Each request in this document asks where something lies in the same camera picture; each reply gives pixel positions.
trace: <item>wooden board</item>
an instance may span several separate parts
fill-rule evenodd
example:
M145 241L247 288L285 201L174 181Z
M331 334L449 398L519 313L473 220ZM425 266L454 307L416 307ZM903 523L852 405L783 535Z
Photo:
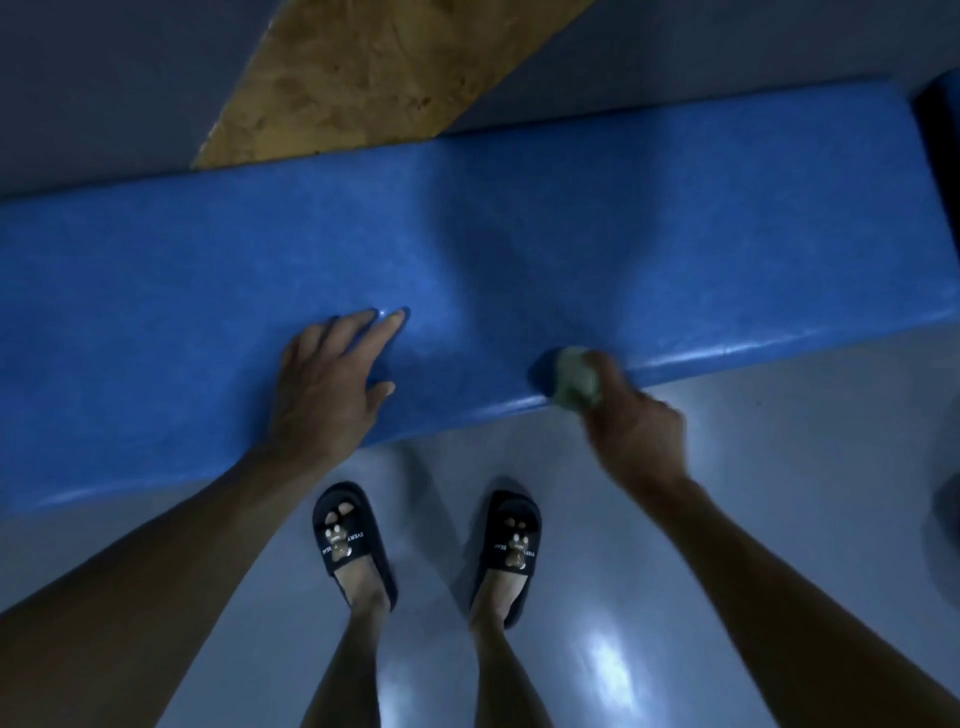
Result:
M194 167L430 138L592 0L290 0Z

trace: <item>left hand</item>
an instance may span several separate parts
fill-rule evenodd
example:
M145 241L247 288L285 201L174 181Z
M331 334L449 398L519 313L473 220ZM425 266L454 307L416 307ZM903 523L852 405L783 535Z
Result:
M332 469L373 427L377 410L395 387L381 381L368 390L367 377L404 314L394 312L347 352L375 316L372 310L358 311L313 324L283 350L268 444L284 460L308 472Z

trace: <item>blue padded bench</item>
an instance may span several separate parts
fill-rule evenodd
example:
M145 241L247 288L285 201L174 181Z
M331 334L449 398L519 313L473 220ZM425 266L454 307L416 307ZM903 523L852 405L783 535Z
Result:
M540 406L566 344L649 385L952 319L960 267L876 82L7 201L0 303L18 511L218 474L331 314L412 312L373 443Z

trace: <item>black sandal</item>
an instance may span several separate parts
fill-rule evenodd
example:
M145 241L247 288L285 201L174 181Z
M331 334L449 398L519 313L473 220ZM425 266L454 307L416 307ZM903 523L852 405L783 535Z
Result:
M341 503L349 503L353 510L346 515L342 514L339 508ZM333 523L326 522L330 513L337 515L337 520ZM317 546L320 547L326 572L330 576L351 561L370 554L373 565L383 580L383 587L390 599L390 611L393 612L396 606L396 582L390 571L387 552L380 540L380 530L376 527L370 501L359 485L337 483L324 491L313 507L313 535L317 538ZM334 581L346 599L347 595L340 586L340 581L336 577Z
M514 600L510 613L503 621L504 629L513 627L523 614L523 604L527 600L527 592L530 591L530 582L533 581L534 569L537 566L540 532L540 509L534 501L511 491L493 493L487 509L487 526L473 598L476 598L489 569L526 576L523 590Z

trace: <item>shiny floor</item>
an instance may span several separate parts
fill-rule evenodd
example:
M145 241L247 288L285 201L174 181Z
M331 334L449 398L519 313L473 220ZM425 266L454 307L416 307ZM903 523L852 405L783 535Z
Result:
M776 553L960 694L960 328L657 387L691 466ZM461 604L474 517L498 477L544 519L511 633L557 726L769 726L723 627L658 530L598 470L574 418L543 411L362 451L399 603L379 652L385 728L470 725ZM194 490L0 523L0 607ZM306 501L240 585L161 725L297 726L347 619Z

